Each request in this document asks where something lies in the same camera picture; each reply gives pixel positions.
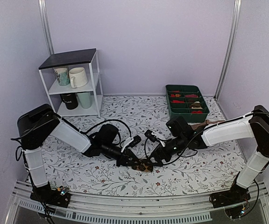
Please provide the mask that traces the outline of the brown tan argyle sock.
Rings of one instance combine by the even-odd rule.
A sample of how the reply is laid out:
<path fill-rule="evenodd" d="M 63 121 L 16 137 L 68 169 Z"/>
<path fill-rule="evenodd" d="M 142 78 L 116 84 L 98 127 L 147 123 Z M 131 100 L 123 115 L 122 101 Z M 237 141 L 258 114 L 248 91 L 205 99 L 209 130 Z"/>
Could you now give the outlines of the brown tan argyle sock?
<path fill-rule="evenodd" d="M 150 173 L 153 171 L 153 165 L 148 163 L 146 159 L 139 159 L 138 163 L 131 166 L 133 170 Z"/>

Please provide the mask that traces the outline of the green divided organizer tray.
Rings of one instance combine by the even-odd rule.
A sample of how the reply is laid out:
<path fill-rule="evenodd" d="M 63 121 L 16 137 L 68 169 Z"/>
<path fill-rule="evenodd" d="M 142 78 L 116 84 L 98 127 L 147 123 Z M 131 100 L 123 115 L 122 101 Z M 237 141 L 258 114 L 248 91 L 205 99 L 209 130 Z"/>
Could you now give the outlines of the green divided organizer tray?
<path fill-rule="evenodd" d="M 165 86 L 166 99 L 170 118 L 181 116 L 188 123 L 202 123 L 209 114 L 209 108 L 201 91 L 195 85 L 168 84 Z M 185 101 L 184 104 L 173 104 L 172 100 Z M 190 104 L 199 101 L 203 109 L 191 109 Z"/>

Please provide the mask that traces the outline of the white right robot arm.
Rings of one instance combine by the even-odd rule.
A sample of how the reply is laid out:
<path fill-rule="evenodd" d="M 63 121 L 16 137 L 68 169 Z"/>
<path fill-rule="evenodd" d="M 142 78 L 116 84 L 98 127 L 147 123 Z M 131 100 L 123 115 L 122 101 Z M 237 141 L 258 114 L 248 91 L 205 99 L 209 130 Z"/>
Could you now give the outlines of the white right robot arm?
<path fill-rule="evenodd" d="M 227 192 L 227 200 L 237 203 L 245 195 L 255 178 L 269 164 L 269 112 L 262 105 L 235 119 L 203 125 L 193 129 L 187 121 L 177 116 L 166 123 L 173 139 L 160 143 L 150 154 L 156 164 L 172 164 L 172 156 L 181 155 L 186 149 L 199 150 L 219 143 L 241 139 L 255 139 L 256 150 L 250 156 L 246 166 L 238 173 L 233 188 Z"/>

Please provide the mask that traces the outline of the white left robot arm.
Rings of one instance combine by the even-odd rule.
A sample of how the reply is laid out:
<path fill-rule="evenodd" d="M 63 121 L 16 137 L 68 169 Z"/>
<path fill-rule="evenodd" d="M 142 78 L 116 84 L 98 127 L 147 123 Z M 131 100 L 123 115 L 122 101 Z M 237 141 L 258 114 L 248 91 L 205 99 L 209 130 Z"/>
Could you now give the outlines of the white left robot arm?
<path fill-rule="evenodd" d="M 48 186 L 42 147 L 47 138 L 53 137 L 69 145 L 86 157 L 100 156 L 101 154 L 116 160 L 117 166 L 133 166 L 139 159 L 132 152 L 131 147 L 137 145 L 139 136 L 130 135 L 125 141 L 114 142 L 120 135 L 119 129 L 109 120 L 99 124 L 100 129 L 95 133 L 80 131 L 76 126 L 53 111 L 50 105 L 43 104 L 17 120 L 22 154 L 26 163 L 26 170 L 30 174 L 31 182 L 36 194 L 45 203 L 54 199 L 54 191 Z"/>

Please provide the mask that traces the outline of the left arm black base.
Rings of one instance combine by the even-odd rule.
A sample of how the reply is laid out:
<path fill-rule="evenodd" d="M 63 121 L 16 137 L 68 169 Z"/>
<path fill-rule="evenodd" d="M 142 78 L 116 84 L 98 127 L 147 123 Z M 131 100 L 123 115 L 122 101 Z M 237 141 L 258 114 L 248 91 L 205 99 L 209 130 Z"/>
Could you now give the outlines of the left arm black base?
<path fill-rule="evenodd" d="M 69 193 L 69 189 L 67 187 L 60 186 L 56 189 L 52 189 L 50 183 L 48 182 L 42 187 L 34 186 L 30 199 L 44 204 L 68 208 L 71 194 Z"/>

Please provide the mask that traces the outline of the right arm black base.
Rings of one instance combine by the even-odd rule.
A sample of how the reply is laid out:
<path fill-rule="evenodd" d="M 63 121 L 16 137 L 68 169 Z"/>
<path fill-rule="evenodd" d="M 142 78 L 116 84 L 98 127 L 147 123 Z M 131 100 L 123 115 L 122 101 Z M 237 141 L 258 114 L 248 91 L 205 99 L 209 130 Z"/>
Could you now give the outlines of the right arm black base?
<path fill-rule="evenodd" d="M 214 208 L 225 207 L 236 203 L 246 202 L 251 196 L 248 188 L 244 189 L 237 184 L 233 184 L 229 190 L 212 193 L 209 201 Z"/>

